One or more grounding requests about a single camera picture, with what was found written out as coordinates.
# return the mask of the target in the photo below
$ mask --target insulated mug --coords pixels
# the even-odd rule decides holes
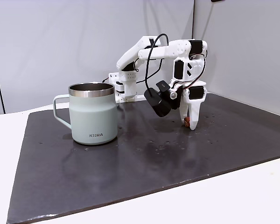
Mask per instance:
[[[56,113],[56,100],[59,98],[70,98],[70,124]],[[72,137],[78,143],[98,145],[117,136],[117,109],[112,84],[71,85],[69,94],[54,98],[53,111],[55,118],[71,129]]]

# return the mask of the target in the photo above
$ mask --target wire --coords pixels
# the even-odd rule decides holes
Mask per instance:
[[[108,77],[109,78],[109,77]],[[104,83],[108,78],[105,78],[103,81],[102,81],[102,83]]]
[[[160,61],[160,65],[159,65],[158,70],[157,70],[156,72],[154,72],[152,75],[150,75],[149,77],[147,77],[147,79],[149,79],[150,77],[154,76],[155,74],[157,74],[157,73],[160,71],[161,66],[162,66],[162,61],[163,61],[163,59],[161,59],[161,61]],[[144,82],[144,81],[145,81],[145,79],[143,79],[142,81],[136,82],[136,84],[137,84],[137,83],[142,83],[142,82]]]
[[[158,39],[161,37],[161,36],[165,36],[166,37],[166,40],[167,40],[167,45],[169,45],[169,40],[168,40],[168,36],[166,34],[160,34],[158,35],[158,37],[155,39],[153,45],[151,46],[151,49],[150,49],[150,52],[149,52],[149,55],[148,55],[148,58],[147,58],[147,64],[146,64],[146,73],[145,73],[145,85],[146,85],[146,88],[150,94],[150,96],[152,97],[152,94],[151,94],[151,91],[148,87],[148,84],[147,84],[147,76],[148,76],[148,65],[149,65],[149,60],[150,60],[150,56],[151,56],[151,53],[153,52],[153,49],[154,49],[154,46],[155,44],[157,43]]]
[[[190,87],[202,76],[202,74],[204,73],[204,69],[205,69],[205,58],[206,58],[206,56],[204,56],[204,54],[194,54],[194,55],[192,55],[192,56],[190,57],[190,60],[191,60],[191,58],[192,58],[193,56],[196,56],[196,55],[202,55],[202,56],[203,56],[204,65],[203,65],[202,72],[200,73],[200,75],[199,75],[190,85],[188,85],[187,87],[183,88],[183,90],[186,90],[186,89],[190,88]]]
[[[135,68],[136,61],[134,61],[133,66],[134,66],[134,70],[135,70],[136,72],[138,72],[138,71],[139,71],[139,69]]]

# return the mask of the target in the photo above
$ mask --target kiira logo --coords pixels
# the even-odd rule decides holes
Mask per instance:
[[[103,136],[103,134],[90,134],[89,137],[100,137]]]

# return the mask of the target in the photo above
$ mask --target mug handle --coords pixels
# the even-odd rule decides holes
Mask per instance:
[[[59,120],[61,123],[63,123],[65,126],[71,129],[71,125],[67,123],[65,120],[62,120],[60,117],[58,117],[56,113],[56,100],[57,99],[62,99],[62,98],[69,98],[69,94],[64,94],[64,95],[58,95],[53,99],[53,112],[54,112],[54,117]]]

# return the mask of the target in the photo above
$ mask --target small brown object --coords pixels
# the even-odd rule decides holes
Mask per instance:
[[[185,127],[190,128],[190,117],[185,117],[183,121],[185,122]]]

